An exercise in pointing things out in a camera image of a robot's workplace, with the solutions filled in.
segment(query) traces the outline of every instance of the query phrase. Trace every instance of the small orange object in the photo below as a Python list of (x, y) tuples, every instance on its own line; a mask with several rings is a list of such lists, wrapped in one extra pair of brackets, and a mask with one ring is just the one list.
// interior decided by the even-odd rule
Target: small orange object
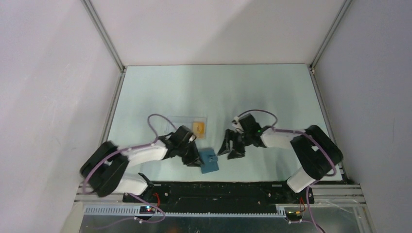
[(192, 131), (197, 138), (204, 138), (205, 137), (205, 123), (195, 121), (193, 123)]

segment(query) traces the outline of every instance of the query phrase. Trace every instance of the purple cable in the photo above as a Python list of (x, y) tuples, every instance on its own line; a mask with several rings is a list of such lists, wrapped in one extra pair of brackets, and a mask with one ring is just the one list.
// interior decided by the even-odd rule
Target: purple cable
[[(319, 150), (322, 152), (322, 154), (324, 155), (324, 157), (326, 158), (326, 160), (329, 162), (330, 166), (332, 167), (333, 174), (331, 174), (331, 175), (326, 174), (325, 176), (334, 176), (334, 175), (336, 175), (337, 171), (336, 171), (336, 167), (335, 167), (335, 164), (333, 163), (333, 161), (330, 159), (330, 157), (328, 156), (328, 154), (326, 153), (326, 151), (321, 147), (321, 145), (320, 145), (317, 141), (315, 141), (315, 139), (313, 139), (311, 136), (309, 136), (307, 133), (302, 132), (302, 131), (297, 131), (297, 130), (275, 129), (275, 128), (274, 128), (274, 125), (277, 123), (277, 117), (276, 117), (275, 114), (273, 114), (273, 113), (271, 113), (271, 112), (269, 112), (269, 111), (266, 111), (266, 110), (251, 109), (251, 110), (247, 110), (247, 111), (239, 114), (238, 117), (240, 117), (240, 116), (242, 116), (243, 114), (248, 113), (248, 112), (263, 112), (263, 113), (267, 113), (267, 114), (272, 115), (272, 116), (275, 118), (275, 122), (272, 124), (272, 130), (273, 130), (274, 132), (275, 132), (275, 131), (278, 131), (278, 132), (283, 132), (283, 133), (301, 134), (301, 135), (305, 136), (305, 137), (306, 137), (307, 139), (309, 139), (317, 148), (319, 148)], [(313, 182), (312, 184), (310, 184), (309, 186), (306, 187), (306, 203), (307, 203), (307, 205), (308, 205), (308, 210), (309, 210), (310, 218), (312, 219), (313, 225), (316, 227), (316, 229), (318, 229), (318, 230), (322, 231), (323, 233), (325, 233), (325, 231), (324, 231), (318, 224), (316, 224), (315, 218), (313, 217), (313, 213), (312, 213), (312, 210), (310, 209), (310, 204), (309, 204), (309, 187), (312, 186), (312, 185), (314, 185), (314, 184), (316, 184), (317, 182), (319, 182), (319, 181), (315, 181), (315, 182)]]
[(337, 171), (336, 171), (336, 167), (334, 165), (334, 163), (332, 162), (332, 160), (330, 159), (330, 157), (328, 156), (328, 154), (326, 153), (326, 151), (321, 147), (321, 145), (319, 145), (319, 143), (317, 141), (315, 141), (315, 139), (313, 139), (311, 136), (309, 136), (307, 133), (299, 131), (299, 130), (284, 130), (284, 129), (275, 129), (273, 128), (273, 131), (277, 131), (277, 132), (282, 132), (282, 133), (292, 133), (292, 134), (301, 134), (303, 136), (305, 136), (307, 139), (309, 139), (317, 148), (319, 148), (319, 150), (322, 152), (322, 154), (324, 155), (324, 157), (326, 158), (326, 160), (329, 162), (329, 164), (332, 166), (332, 170), (333, 170), (333, 174), (331, 175), (326, 175), (326, 176), (334, 176), (336, 175)]
[(97, 170), (102, 164), (104, 164), (108, 159), (110, 159), (111, 157), (113, 157), (113, 156), (115, 156), (115, 155), (117, 155), (117, 154), (119, 154), (119, 153), (125, 152), (125, 151), (127, 151), (127, 150), (136, 150), (136, 149), (141, 149), (141, 148), (149, 147), (151, 144), (157, 142), (159, 135), (157, 134), (156, 130), (154, 129), (154, 127), (153, 127), (152, 124), (150, 123), (150, 118), (153, 117), (153, 116), (158, 116), (158, 117), (161, 117), (161, 118), (167, 120), (167, 121), (173, 126), (173, 128), (176, 130), (176, 126), (173, 125), (173, 123), (172, 123), (169, 119), (167, 119), (167, 117), (165, 117), (165, 116), (163, 116), (163, 115), (160, 115), (160, 114), (157, 114), (157, 113), (150, 114), (150, 115), (147, 117), (147, 124), (149, 125), (150, 129), (152, 129), (152, 131), (153, 131), (153, 132), (155, 133), (155, 135), (156, 135), (156, 138), (154, 139), (154, 141), (153, 141), (152, 143), (147, 143), (147, 144), (143, 144), (143, 145), (138, 145), (138, 146), (133, 146), (133, 147), (128, 147), (128, 148), (123, 148), (123, 149), (117, 150), (117, 151), (109, 154), (108, 156), (106, 156), (106, 157), (105, 157), (104, 159), (102, 159), (99, 163), (97, 163), (96, 166), (94, 166), (94, 168), (93, 168), (93, 169), (89, 172), (89, 174), (86, 176), (86, 179), (83, 181), (83, 185), (82, 185), (83, 194), (91, 194), (91, 193), (92, 193), (92, 192), (86, 192), (86, 184), (89, 182), (91, 176), (96, 172), (96, 170)]
[(115, 221), (115, 222), (113, 222), (113, 223), (111, 223), (111, 224), (109, 224), (109, 225), (107, 225), (107, 226), (103, 226), (103, 227), (90, 227), (90, 228), (91, 228), (91, 229), (94, 229), (94, 230), (102, 230), (102, 229), (109, 228), (109, 227), (111, 227), (111, 226), (113, 226), (113, 225), (116, 225), (116, 224), (118, 224), (118, 223), (121, 223), (121, 222), (127, 221), (127, 220), (139, 220), (139, 222), (146, 222), (146, 223), (159, 223), (159, 222), (163, 221), (163, 220), (166, 218), (166, 213), (165, 213), (162, 209), (160, 209), (159, 207), (148, 203), (147, 201), (141, 199), (140, 197), (134, 195), (133, 193), (129, 193), (129, 195), (132, 196), (132, 197), (134, 197), (134, 198), (136, 198), (137, 200), (141, 201), (141, 202), (144, 203), (145, 205), (149, 205), (149, 206), (154, 207), (157, 211), (159, 211), (159, 212), (163, 215), (162, 218), (161, 218), (160, 220), (156, 220), (156, 221), (148, 221), (148, 220), (143, 220), (143, 219), (138, 218), (138, 217), (125, 217), (125, 218), (122, 218), (122, 219), (120, 219), (120, 220), (117, 220), (117, 221)]
[(89, 174), (86, 176), (85, 180), (83, 181), (83, 185), (82, 185), (82, 191), (83, 194), (92, 194), (93, 192), (86, 192), (86, 184), (89, 182), (91, 176), (94, 174), (94, 172), (96, 172), (96, 170), (102, 165), (104, 164), (108, 159), (110, 159), (111, 157), (115, 156), (118, 153), (122, 153), (125, 152), (127, 150), (136, 150), (136, 149), (140, 149), (140, 148), (145, 148), (145, 147), (149, 147), (152, 143), (148, 143), (148, 144), (143, 144), (143, 145), (138, 145), (138, 146), (133, 146), (133, 147), (127, 147), (127, 148), (123, 148), (120, 150), (117, 150), (115, 152), (110, 153), (108, 156), (106, 156), (104, 159), (102, 159), (99, 163), (97, 163), (94, 168), (89, 172)]
[[(312, 223), (311, 221), (307, 221), (307, 220), (302, 220), (302, 222)], [(302, 222), (300, 222), (300, 221), (291, 221), (291, 223), (302, 223)], [(316, 226), (319, 228), (319, 230), (322, 231), (322, 233), (326, 233), (325, 230), (323, 230), (323, 228), (321, 226), (319, 226), (318, 224), (316, 224)]]
[(167, 120), (167, 122), (169, 122), (169, 124), (171, 124), (171, 125), (173, 126), (174, 130), (177, 130), (176, 126), (175, 126), (169, 119), (167, 119), (167, 117), (165, 117), (165, 116), (163, 116), (163, 115), (160, 115), (160, 114), (157, 114), (157, 113), (150, 114), (150, 115), (147, 117), (147, 124), (149, 125), (150, 129), (152, 129), (152, 131), (153, 131), (154, 134), (156, 135), (156, 138), (159, 137), (159, 135), (157, 134), (157, 131), (154, 129), (154, 127), (153, 127), (152, 124), (150, 123), (150, 118), (153, 117), (153, 116), (158, 116), (158, 117), (161, 117), (161, 118)]
[(144, 203), (144, 204), (146, 204), (146, 205), (149, 205), (149, 206), (154, 207), (155, 209), (157, 209), (157, 210), (163, 215), (163, 217), (162, 217), (160, 220), (148, 221), (148, 220), (139, 219), (139, 221), (147, 222), (147, 223), (158, 223), (158, 222), (161, 222), (161, 221), (165, 220), (165, 218), (166, 218), (166, 213), (165, 213), (162, 209), (160, 209), (159, 207), (157, 207), (157, 206), (155, 206), (155, 205), (151, 205), (150, 203), (148, 203), (147, 201), (145, 201), (145, 200), (141, 199), (140, 197), (134, 195), (133, 193), (129, 193), (129, 195), (132, 196), (132, 197), (134, 197), (134, 198), (136, 198), (137, 200), (141, 201), (142, 203)]
[(267, 113), (269, 115), (272, 115), (275, 118), (275, 122), (272, 124), (272, 127), (277, 123), (277, 116), (269, 111), (266, 110), (262, 110), (262, 109), (251, 109), (251, 110), (247, 110), (241, 114), (238, 115), (238, 117), (241, 117), (243, 114), (246, 114), (248, 112), (262, 112), (262, 113)]
[[(325, 158), (327, 159), (327, 161), (329, 162), (329, 164), (332, 166), (332, 170), (333, 170), (333, 174), (331, 175), (326, 175), (326, 176), (334, 176), (336, 175), (337, 171), (336, 171), (336, 167), (334, 165), (334, 163), (332, 162), (332, 160), (330, 159), (330, 157), (327, 155), (326, 151), (321, 147), (321, 145), (319, 145), (319, 143), (317, 141), (315, 141), (315, 139), (313, 139), (311, 136), (309, 136), (307, 133), (302, 132), (302, 131), (295, 131), (295, 130), (284, 130), (284, 129), (275, 129), (273, 128), (273, 131), (278, 131), (278, 132), (283, 132), (283, 133), (292, 133), (292, 134), (301, 134), (303, 136), (305, 136), (307, 139), (309, 139), (315, 146), (317, 146), (317, 148), (319, 148), (319, 150), (322, 152), (322, 154), (325, 156)], [(322, 232), (325, 232), (321, 227), (319, 227), (318, 224), (316, 224), (315, 218), (313, 217), (313, 213), (312, 210), (310, 208), (310, 204), (309, 204), (309, 187), (316, 184), (319, 181), (315, 181), (312, 184), (310, 184), (308, 187), (306, 187), (306, 204), (308, 205), (308, 210), (309, 210), (309, 214), (310, 214), (310, 218), (312, 220), (313, 225)]]

